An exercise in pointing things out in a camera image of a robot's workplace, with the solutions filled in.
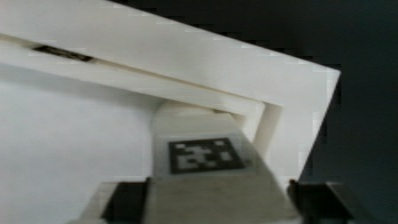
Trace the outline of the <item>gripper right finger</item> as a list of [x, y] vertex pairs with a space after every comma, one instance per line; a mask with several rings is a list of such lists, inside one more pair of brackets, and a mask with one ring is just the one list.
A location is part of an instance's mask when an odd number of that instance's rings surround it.
[[290, 181], [287, 193], [303, 215], [303, 224], [351, 224], [356, 220], [351, 195], [336, 182]]

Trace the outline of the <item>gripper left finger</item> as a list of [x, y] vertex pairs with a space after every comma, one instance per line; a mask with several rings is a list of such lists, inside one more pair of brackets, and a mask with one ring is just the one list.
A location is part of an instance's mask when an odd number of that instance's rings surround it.
[[70, 224], [145, 224], [150, 183], [150, 178], [102, 183], [82, 215]]

